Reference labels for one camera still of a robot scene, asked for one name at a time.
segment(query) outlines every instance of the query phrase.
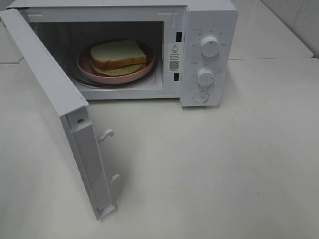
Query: white tile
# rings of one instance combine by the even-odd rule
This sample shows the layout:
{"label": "white tile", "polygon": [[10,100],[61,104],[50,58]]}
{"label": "white tile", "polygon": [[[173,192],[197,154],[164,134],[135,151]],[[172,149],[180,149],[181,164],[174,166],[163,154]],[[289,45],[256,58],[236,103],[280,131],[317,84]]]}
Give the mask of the white tile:
{"label": "white tile", "polygon": [[292,29],[303,0],[262,0],[262,2]]}
{"label": "white tile", "polygon": [[309,49],[260,1],[233,0],[239,11],[230,59],[312,57]]}
{"label": "white tile", "polygon": [[319,1],[304,1],[297,17],[294,32],[319,57]]}

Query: sticker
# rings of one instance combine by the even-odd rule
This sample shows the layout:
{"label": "sticker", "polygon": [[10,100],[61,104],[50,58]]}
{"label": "sticker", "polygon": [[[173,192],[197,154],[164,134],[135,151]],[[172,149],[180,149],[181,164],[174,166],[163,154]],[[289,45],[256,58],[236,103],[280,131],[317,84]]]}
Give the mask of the sticker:
{"label": "sticker", "polygon": [[182,42],[168,44],[168,71],[179,72],[181,70],[183,50],[184,44]]}

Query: control panel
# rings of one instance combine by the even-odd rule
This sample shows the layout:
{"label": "control panel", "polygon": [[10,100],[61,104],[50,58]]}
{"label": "control panel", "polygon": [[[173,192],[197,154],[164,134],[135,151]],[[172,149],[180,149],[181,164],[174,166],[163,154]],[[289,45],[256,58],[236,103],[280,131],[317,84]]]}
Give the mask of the control panel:
{"label": "control panel", "polygon": [[182,106],[218,105],[236,20],[236,10],[188,12]]}

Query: microwave door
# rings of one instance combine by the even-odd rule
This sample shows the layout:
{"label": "microwave door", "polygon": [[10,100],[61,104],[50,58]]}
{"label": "microwave door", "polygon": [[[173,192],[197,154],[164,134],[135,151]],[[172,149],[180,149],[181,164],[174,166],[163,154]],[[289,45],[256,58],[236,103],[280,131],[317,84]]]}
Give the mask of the microwave door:
{"label": "microwave door", "polygon": [[119,176],[106,175],[98,144],[114,133],[109,129],[95,135],[87,101],[19,11],[0,11],[0,19],[49,129],[60,148],[72,150],[95,216],[100,219],[115,210],[110,186]]}

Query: wall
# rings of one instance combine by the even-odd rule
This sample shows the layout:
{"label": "wall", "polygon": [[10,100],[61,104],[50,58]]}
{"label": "wall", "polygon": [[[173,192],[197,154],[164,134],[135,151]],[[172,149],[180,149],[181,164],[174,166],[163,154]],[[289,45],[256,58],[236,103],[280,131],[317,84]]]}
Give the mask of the wall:
{"label": "wall", "polygon": [[262,0],[319,58],[319,0]]}

